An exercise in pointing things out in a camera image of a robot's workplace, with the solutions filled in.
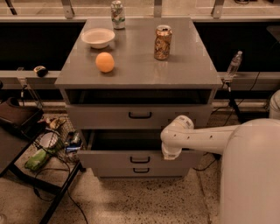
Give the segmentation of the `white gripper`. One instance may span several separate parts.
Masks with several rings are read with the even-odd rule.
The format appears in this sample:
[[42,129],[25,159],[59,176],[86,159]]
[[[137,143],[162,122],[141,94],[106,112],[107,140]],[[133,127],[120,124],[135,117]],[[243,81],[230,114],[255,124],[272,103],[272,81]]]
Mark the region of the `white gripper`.
[[175,160],[181,154],[181,151],[181,148],[174,148],[165,143],[162,144],[164,160]]

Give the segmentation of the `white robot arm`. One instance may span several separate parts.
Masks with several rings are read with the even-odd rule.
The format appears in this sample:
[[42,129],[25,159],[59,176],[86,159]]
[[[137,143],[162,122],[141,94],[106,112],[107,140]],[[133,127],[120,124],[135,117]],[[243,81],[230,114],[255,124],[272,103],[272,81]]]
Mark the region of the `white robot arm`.
[[280,121],[195,129],[180,115],[160,135],[164,159],[184,148],[222,155],[220,224],[280,224]]

